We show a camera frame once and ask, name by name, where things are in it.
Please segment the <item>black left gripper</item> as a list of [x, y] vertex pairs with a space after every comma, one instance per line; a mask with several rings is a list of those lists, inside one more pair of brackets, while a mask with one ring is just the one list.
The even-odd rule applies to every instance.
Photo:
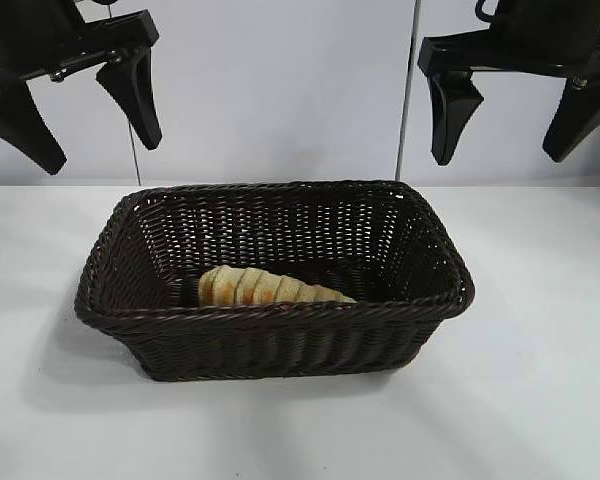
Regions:
[[0, 1], [0, 139], [56, 175], [67, 158], [24, 82], [45, 75], [61, 82], [105, 64], [97, 82], [155, 150], [162, 140], [151, 76], [158, 38], [147, 10], [87, 21], [74, 1]]

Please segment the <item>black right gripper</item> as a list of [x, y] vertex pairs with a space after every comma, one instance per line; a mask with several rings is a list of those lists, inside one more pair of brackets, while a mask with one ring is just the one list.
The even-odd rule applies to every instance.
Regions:
[[431, 153], [452, 160], [472, 115], [484, 101], [475, 71], [569, 78], [543, 140], [561, 163], [600, 126], [600, 1], [499, 1], [493, 12], [474, 5], [483, 30], [426, 37], [418, 66], [429, 77]]

